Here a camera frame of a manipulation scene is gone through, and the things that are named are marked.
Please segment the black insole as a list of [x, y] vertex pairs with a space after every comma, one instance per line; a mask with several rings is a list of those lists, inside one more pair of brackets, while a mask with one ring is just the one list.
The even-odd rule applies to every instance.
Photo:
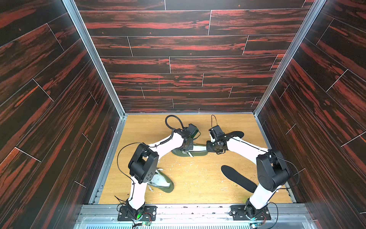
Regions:
[[221, 166], [221, 171], [224, 174], [224, 176], [226, 178], [228, 178], [229, 180], [231, 180], [232, 182], [238, 184], [239, 186], [241, 186], [245, 190], [249, 191], [250, 193], [255, 192], [257, 185], [254, 182], [252, 182], [251, 180], [249, 180], [248, 178], [246, 178], [243, 175], [241, 175], [240, 173], [238, 173], [232, 167], [223, 165], [223, 166]]
[[242, 131], [233, 131], [233, 132], [226, 134], [225, 139], [229, 140], [233, 137], [239, 137], [239, 139], [241, 140], [244, 137], [244, 135], [245, 134]]

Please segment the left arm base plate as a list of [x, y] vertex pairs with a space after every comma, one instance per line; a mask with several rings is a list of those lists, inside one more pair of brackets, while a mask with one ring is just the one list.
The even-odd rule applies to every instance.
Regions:
[[119, 207], [118, 221], [155, 221], [157, 207], [153, 205], [143, 205], [135, 210], [131, 206], [122, 205]]

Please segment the aluminium front rail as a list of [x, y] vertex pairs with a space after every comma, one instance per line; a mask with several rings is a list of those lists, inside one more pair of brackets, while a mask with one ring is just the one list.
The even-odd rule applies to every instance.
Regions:
[[267, 216], [249, 221], [233, 204], [152, 204], [131, 221], [117, 205], [84, 205], [76, 229], [316, 229], [304, 204], [269, 204]]

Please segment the green shoe white laces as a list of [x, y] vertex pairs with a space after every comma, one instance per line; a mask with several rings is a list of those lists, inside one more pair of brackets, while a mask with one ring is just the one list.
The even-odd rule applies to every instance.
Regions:
[[174, 183], [162, 171], [163, 169], [156, 169], [152, 180], [148, 182], [149, 189], [152, 191], [151, 187], [155, 187], [165, 193], [171, 193], [174, 190]]
[[176, 156], [180, 157], [196, 157], [196, 156], [205, 156], [208, 154], [206, 145], [202, 144], [193, 144], [193, 148], [190, 150], [180, 150], [174, 149], [172, 153]]

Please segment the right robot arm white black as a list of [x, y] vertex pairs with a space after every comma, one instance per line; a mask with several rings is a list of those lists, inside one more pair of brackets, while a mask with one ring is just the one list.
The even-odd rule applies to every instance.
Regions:
[[242, 139], [244, 133], [233, 131], [224, 133], [217, 125], [209, 129], [211, 140], [207, 141], [208, 152], [217, 154], [226, 151], [235, 152], [256, 165], [259, 184], [239, 174], [229, 166], [222, 166], [222, 173], [231, 181], [251, 192], [253, 195], [246, 202], [246, 209], [253, 213], [262, 210], [274, 195], [291, 177], [289, 168], [280, 152], [261, 148]]

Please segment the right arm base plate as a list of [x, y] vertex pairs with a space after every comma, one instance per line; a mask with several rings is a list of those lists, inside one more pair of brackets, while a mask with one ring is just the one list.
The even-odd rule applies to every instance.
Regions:
[[250, 205], [231, 205], [229, 215], [233, 220], [271, 220], [267, 205], [259, 210]]

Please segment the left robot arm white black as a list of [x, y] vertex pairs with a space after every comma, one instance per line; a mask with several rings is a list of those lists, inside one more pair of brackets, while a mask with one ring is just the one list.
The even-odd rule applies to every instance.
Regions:
[[149, 145], [141, 143], [137, 146], [128, 164], [132, 187], [126, 205], [130, 210], [137, 211], [145, 204], [146, 186], [155, 175], [159, 159], [174, 149], [189, 149], [197, 133], [198, 128], [189, 124], [182, 129], [173, 129], [170, 136], [159, 142]]

